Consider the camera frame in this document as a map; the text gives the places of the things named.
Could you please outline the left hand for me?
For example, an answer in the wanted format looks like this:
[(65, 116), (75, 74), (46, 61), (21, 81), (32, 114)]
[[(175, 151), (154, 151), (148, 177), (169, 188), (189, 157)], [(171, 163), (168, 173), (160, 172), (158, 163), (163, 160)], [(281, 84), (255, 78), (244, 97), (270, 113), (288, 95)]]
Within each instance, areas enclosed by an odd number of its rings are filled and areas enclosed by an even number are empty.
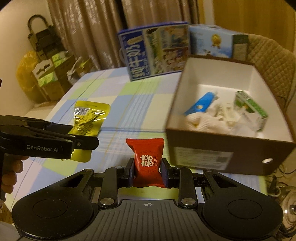
[(3, 175), (1, 178), (1, 190), (4, 193), (12, 193), (17, 182), (17, 173), (23, 171), (23, 161), (27, 160), (28, 156), (19, 155), (4, 155)]

